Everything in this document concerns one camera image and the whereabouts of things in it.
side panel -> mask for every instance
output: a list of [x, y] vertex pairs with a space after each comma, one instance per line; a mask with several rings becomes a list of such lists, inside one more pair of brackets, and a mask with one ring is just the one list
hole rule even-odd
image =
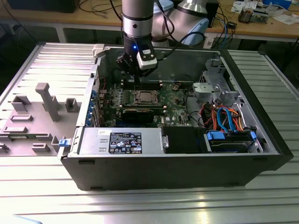
[[261, 123], [262, 127], [266, 131], [266, 134], [270, 138], [270, 141], [274, 145], [275, 149], [281, 153], [283, 156], [281, 160], [273, 166], [269, 170], [277, 170], [294, 156], [291, 153], [290, 149], [288, 148], [286, 142], [281, 137], [280, 133], [274, 126], [272, 120], [270, 119], [267, 112], [264, 110], [263, 106], [259, 102], [256, 94], [251, 89], [250, 85], [248, 84], [247, 80], [245, 79], [244, 75], [240, 72], [238, 66], [235, 64], [234, 60], [239, 59], [232, 58], [230, 53], [227, 50], [223, 50], [221, 52], [223, 55], [229, 70], [231, 71], [231, 75], [233, 74], [233, 80], [236, 82], [236, 85], [239, 86], [241, 90], [240, 94], [246, 97], [248, 101], [248, 105], [252, 108], [253, 112], [256, 114], [259, 122]]
[[177, 158], [64, 158], [81, 190], [244, 186], [281, 155]]

blue cable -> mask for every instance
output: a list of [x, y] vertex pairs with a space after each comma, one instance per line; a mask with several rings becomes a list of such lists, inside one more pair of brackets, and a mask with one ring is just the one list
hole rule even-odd
[[219, 19], [223, 25], [224, 25], [224, 30], [225, 30], [225, 35], [224, 35], [224, 40], [221, 44], [221, 47], [220, 48], [223, 48], [223, 46], [225, 45], [225, 42], [226, 42], [226, 39], [227, 39], [227, 35], [228, 35], [228, 28], [226, 27], [226, 24], [225, 24], [225, 21], [223, 21], [222, 19]]
[[221, 120], [220, 120], [220, 112], [221, 112], [221, 110], [225, 110], [226, 113], [228, 114], [228, 123], [229, 123], [229, 127], [230, 127], [230, 129], [234, 132], [236, 129], [235, 129], [235, 126], [234, 126], [234, 124], [233, 124], [232, 115], [230, 114], [230, 112], [228, 111], [228, 109], [223, 108], [223, 107], [221, 107], [221, 108], [218, 110], [218, 112], [217, 112], [217, 122], [218, 122], [219, 126], [222, 127], [222, 129], [223, 129], [225, 132], [228, 132], [228, 130], [226, 129], [225, 126], [222, 125]]

white cable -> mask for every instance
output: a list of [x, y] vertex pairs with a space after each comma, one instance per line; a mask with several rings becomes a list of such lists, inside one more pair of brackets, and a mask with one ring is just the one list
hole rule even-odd
[[20, 40], [21, 33], [23, 32], [23, 30], [24, 30], [24, 28], [22, 28], [22, 30], [20, 31], [20, 33], [19, 33], [19, 37], [18, 37], [18, 40], [17, 40], [17, 47], [18, 47], [18, 50], [20, 50], [20, 49], [19, 49], [19, 40]]

sticker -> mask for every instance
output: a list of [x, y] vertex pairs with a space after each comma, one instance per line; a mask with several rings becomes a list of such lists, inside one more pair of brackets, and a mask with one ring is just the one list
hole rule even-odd
[[141, 154], [141, 133], [112, 133], [110, 131], [110, 154]]
[[98, 135], [110, 135], [111, 132], [112, 132], [112, 130], [100, 129], [100, 130], [98, 130]]

workbench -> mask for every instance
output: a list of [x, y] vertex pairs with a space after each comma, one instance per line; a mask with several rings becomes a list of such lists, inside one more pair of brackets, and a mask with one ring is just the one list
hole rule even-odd
[[[79, 89], [84, 90], [95, 63], [92, 49], [91, 44], [36, 46], [0, 96], [1, 121], [9, 118], [13, 108], [8, 102], [14, 95], [41, 101], [35, 92], [41, 81], [65, 92], [57, 93], [59, 102], [72, 97], [82, 102]], [[0, 155], [0, 216], [17, 214], [43, 224], [297, 222], [299, 94], [283, 74], [269, 73], [269, 66], [277, 67], [264, 60], [267, 56], [256, 51], [229, 53], [294, 154], [282, 168], [261, 173], [245, 187], [81, 191], [56, 156]], [[250, 70], [252, 66], [260, 70]]]
[[[93, 5], [108, 3], [108, 0], [93, 0]], [[281, 41], [281, 42], [295, 42], [299, 37], [299, 24], [286, 25], [273, 18], [269, 18], [267, 23], [239, 23], [238, 14], [232, 13], [231, 6], [233, 0], [220, 0], [221, 7], [224, 14], [229, 21], [237, 23], [237, 29], [234, 38], [251, 39], [251, 40], [265, 40], [265, 41]], [[114, 2], [115, 5], [120, 5], [121, 0]], [[94, 29], [94, 30], [116, 30], [120, 31], [121, 23], [114, 14], [113, 10], [108, 10], [103, 18], [102, 16], [84, 12], [77, 8], [74, 13], [58, 13], [58, 12], [44, 12], [44, 11], [28, 11], [28, 10], [11, 10], [7, 5], [10, 12], [16, 19], [25, 26], [41, 26], [41, 27], [54, 27], [60, 42], [67, 42], [67, 37], [64, 34], [65, 28], [78, 28], [78, 29]], [[110, 5], [97, 8], [98, 10], [110, 7]], [[82, 8], [91, 10], [90, 4], [86, 2]], [[294, 5], [290, 6], [289, 10], [299, 11], [299, 7]], [[6, 12], [5, 8], [0, 2], [0, 22], [2, 24], [17, 24]], [[205, 48], [210, 48], [212, 40], [220, 36], [223, 28], [218, 21], [215, 21], [212, 28], [206, 30]]]

